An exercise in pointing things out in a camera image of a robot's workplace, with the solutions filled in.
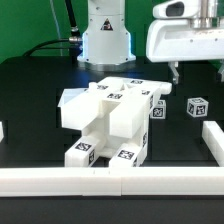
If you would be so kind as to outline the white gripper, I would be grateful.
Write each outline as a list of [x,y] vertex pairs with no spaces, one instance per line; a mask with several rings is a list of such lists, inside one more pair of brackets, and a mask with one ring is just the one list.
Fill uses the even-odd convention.
[[179,61],[221,60],[218,73],[224,82],[224,28],[193,29],[188,19],[155,20],[149,27],[146,56],[169,62],[173,83],[179,83]]

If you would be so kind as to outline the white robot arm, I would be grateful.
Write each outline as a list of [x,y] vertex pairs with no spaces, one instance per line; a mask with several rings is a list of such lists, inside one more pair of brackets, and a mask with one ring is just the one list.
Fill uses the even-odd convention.
[[[224,14],[218,0],[168,0],[153,8],[146,56],[166,62],[179,80],[182,61],[220,60],[224,82]],[[88,0],[88,28],[82,36],[79,64],[98,71],[113,70],[135,60],[125,28],[125,0]]]

